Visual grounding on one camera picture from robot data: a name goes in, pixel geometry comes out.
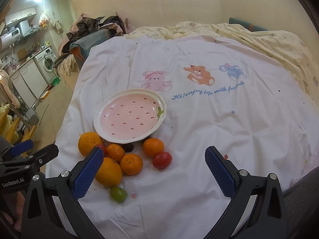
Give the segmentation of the teal pillow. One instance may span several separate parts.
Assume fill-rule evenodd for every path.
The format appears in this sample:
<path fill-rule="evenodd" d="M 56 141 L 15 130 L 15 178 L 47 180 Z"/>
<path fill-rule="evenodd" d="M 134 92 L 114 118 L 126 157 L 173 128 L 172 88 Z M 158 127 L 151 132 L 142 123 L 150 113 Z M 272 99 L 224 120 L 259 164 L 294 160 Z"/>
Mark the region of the teal pillow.
<path fill-rule="evenodd" d="M 267 29 L 254 25 L 252 23 L 243 21 L 243 20 L 239 20 L 237 18 L 229 18 L 229 24 L 239 24 L 241 26 L 243 26 L 244 28 L 248 29 L 251 32 L 257 32 L 257 31 L 267 31 Z"/>

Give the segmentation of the pink strawberry ceramic plate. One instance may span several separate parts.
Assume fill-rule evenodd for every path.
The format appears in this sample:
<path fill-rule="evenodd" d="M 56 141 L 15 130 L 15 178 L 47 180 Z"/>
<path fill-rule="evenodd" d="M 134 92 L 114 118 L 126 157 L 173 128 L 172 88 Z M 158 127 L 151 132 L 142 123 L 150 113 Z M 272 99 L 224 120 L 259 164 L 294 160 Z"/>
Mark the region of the pink strawberry ceramic plate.
<path fill-rule="evenodd" d="M 165 116 L 162 96 L 147 89 L 129 89 L 102 103 L 94 116 L 94 128 L 108 142 L 129 144 L 153 134 Z"/>

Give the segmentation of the pile of clothes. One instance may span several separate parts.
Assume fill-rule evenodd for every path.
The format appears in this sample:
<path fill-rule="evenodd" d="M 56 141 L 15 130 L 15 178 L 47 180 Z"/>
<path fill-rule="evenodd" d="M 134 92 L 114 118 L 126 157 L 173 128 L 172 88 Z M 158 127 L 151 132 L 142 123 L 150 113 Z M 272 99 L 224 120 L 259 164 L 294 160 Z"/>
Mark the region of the pile of clothes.
<path fill-rule="evenodd" d="M 67 59 L 74 59 L 70 53 L 70 44 L 85 37 L 93 32 L 101 29 L 114 29 L 118 33 L 117 37 L 129 34 L 136 30 L 131 24 L 129 18 L 123 14 L 116 13 L 115 16 L 107 18 L 98 17 L 91 18 L 86 14 L 81 14 L 79 19 L 71 26 L 69 32 L 66 33 L 66 38 L 61 42 L 58 52 L 59 57 L 55 60 L 53 67 L 58 68 L 60 64 L 65 63 Z"/>

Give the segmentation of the small mandarin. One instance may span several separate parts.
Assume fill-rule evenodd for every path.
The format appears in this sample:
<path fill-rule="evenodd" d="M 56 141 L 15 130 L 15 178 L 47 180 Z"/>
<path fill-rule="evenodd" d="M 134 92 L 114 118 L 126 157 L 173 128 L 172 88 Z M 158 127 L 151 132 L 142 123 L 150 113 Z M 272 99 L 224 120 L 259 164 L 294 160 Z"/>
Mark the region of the small mandarin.
<path fill-rule="evenodd" d="M 125 156 L 125 150 L 117 144 L 110 144 L 106 147 L 106 156 L 120 163 Z"/>
<path fill-rule="evenodd" d="M 129 153 L 121 159 L 120 166 L 126 175 L 136 175 L 143 168 L 143 160 L 137 154 Z"/>
<path fill-rule="evenodd" d="M 143 152 L 148 157 L 152 158 L 163 151 L 164 143 L 157 138 L 149 138 L 143 143 Z"/>

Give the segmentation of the white washing machine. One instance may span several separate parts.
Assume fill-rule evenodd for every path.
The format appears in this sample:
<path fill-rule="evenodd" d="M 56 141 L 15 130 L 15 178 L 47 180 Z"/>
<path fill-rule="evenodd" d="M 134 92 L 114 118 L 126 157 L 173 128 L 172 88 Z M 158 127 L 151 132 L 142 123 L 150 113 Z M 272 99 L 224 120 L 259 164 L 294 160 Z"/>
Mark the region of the white washing machine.
<path fill-rule="evenodd" d="M 45 79 L 48 85 L 52 84 L 53 80 L 56 78 L 56 74 L 53 69 L 53 65 L 57 57 L 53 53 L 51 46 L 40 51 L 37 55 L 33 57 L 38 70 Z"/>

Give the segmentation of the white cartoon animal bedsheet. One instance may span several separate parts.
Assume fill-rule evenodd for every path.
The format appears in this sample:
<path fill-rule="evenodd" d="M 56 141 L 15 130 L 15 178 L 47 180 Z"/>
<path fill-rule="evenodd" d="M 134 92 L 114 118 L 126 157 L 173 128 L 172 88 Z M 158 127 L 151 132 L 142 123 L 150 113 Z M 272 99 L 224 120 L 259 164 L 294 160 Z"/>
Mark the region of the white cartoon animal bedsheet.
<path fill-rule="evenodd" d="M 46 167 L 55 177 L 82 159 L 81 134 L 113 94 L 147 85 L 161 73 L 166 118 L 154 133 L 172 154 L 164 171 L 148 157 L 123 178 L 121 205 L 94 182 L 80 200 L 106 238 L 203 238 L 229 200 L 204 160 L 215 146 L 252 175 L 275 173 L 282 189 L 318 165 L 318 110 L 277 61 L 227 38 L 161 40 L 114 37 L 91 49 Z"/>

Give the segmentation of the cream patterned quilt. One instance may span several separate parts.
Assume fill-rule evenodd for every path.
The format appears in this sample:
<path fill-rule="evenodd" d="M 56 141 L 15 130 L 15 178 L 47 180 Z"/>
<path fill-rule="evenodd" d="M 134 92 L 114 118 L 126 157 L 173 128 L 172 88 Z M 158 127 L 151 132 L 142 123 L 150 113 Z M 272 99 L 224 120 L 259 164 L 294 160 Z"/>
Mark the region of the cream patterned quilt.
<path fill-rule="evenodd" d="M 301 90 L 318 105 L 318 63 L 294 33 L 283 30 L 251 32 L 239 24 L 180 22 L 175 27 L 139 27 L 125 37 L 133 39 L 143 35 L 166 40 L 199 35 L 236 40 L 278 61 L 292 75 Z"/>

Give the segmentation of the white water heater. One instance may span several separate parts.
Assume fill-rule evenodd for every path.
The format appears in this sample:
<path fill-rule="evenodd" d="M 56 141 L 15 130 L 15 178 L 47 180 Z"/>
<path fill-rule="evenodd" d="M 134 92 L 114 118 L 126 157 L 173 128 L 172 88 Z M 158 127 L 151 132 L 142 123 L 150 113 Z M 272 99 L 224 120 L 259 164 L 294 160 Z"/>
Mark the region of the white water heater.
<path fill-rule="evenodd" d="M 1 51 L 9 47 L 10 45 L 18 42 L 20 38 L 21 38 L 21 32 L 18 27 L 2 35 L 1 36 Z"/>

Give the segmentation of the teal orange cushion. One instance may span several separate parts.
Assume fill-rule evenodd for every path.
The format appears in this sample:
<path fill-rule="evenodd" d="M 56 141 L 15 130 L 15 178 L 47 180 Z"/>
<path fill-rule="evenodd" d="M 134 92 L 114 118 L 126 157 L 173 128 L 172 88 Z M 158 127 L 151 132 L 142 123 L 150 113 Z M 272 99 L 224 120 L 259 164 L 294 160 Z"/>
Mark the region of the teal orange cushion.
<path fill-rule="evenodd" d="M 93 32 L 70 44 L 70 53 L 74 56 L 79 70 L 89 56 L 90 50 L 110 38 L 116 37 L 118 33 L 114 29 L 101 29 Z"/>

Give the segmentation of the large orange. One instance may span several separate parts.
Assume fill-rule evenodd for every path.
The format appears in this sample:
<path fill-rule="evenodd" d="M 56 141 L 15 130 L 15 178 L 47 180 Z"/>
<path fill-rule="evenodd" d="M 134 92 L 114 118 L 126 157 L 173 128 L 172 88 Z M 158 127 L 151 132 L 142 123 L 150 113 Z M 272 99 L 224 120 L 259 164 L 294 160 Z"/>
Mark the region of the large orange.
<path fill-rule="evenodd" d="M 120 165 L 112 158 L 104 158 L 95 180 L 105 187 L 118 186 L 122 182 L 123 174 Z"/>
<path fill-rule="evenodd" d="M 103 141 L 95 132 L 83 133 L 78 140 L 78 150 L 84 157 L 86 157 L 96 145 L 103 145 Z"/>

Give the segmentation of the yellow wooden rack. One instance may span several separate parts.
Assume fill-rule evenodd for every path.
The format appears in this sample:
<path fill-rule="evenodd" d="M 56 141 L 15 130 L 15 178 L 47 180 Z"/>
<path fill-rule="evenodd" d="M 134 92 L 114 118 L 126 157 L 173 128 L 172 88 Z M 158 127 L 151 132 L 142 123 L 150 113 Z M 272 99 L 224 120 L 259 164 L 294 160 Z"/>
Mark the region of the yellow wooden rack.
<path fill-rule="evenodd" d="M 11 146 L 27 140 L 33 141 L 37 129 L 37 125 L 26 127 L 18 116 L 12 117 L 10 112 L 8 104 L 1 104 L 1 157 Z"/>

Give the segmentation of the dark purple grape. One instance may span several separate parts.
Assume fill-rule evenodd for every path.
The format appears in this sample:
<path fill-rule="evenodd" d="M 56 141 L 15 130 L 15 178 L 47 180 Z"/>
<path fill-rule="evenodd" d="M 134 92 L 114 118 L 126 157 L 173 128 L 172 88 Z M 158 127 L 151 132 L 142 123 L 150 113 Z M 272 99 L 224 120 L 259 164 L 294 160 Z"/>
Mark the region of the dark purple grape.
<path fill-rule="evenodd" d="M 134 146 L 132 143 L 122 144 L 121 146 L 124 149 L 125 153 L 131 153 L 134 150 Z"/>

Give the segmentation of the white kitchen cabinets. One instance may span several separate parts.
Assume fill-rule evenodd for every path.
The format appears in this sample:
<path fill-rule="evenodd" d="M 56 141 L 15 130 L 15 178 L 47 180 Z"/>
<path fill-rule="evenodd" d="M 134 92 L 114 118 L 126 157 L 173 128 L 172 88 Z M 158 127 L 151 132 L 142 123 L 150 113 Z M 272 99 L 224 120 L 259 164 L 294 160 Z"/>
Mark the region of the white kitchen cabinets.
<path fill-rule="evenodd" d="M 27 107 L 33 107 L 48 87 L 33 59 L 11 73 L 10 79 Z"/>

